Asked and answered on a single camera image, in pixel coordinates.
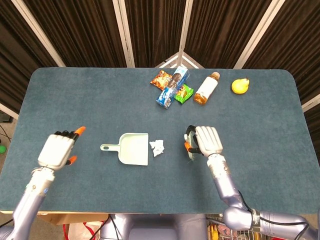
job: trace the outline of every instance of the bottle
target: bottle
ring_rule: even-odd
[[[196,91],[193,99],[198,104],[205,105],[208,98],[218,85],[219,78],[220,74],[216,71],[213,72],[210,76],[207,76],[199,87],[198,91]]]

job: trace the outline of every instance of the dustpan handle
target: dustpan handle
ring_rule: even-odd
[[[119,144],[102,144],[100,146],[100,149],[102,151],[120,151],[120,145]]]

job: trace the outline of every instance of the blue snack package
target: blue snack package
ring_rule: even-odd
[[[170,107],[174,101],[175,95],[185,83],[190,73],[187,68],[178,66],[172,75],[168,85],[164,88],[156,102],[166,109]]]

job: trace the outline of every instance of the white dustpan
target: white dustpan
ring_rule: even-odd
[[[120,162],[131,165],[148,165],[148,133],[125,133],[119,144],[102,144],[102,151],[116,151]]]

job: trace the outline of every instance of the brown curtain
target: brown curtain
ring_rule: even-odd
[[[126,67],[111,0],[26,0],[67,67]]]
[[[244,65],[285,69],[294,77],[301,103],[320,94],[320,1],[285,1]]]
[[[32,73],[57,65],[9,0],[0,1],[0,33],[0,103],[19,113]]]
[[[136,67],[155,67],[179,51],[186,0],[125,0]]]
[[[320,104],[306,111],[304,116],[320,165]]]
[[[205,68],[233,68],[271,0],[195,0],[185,52]]]

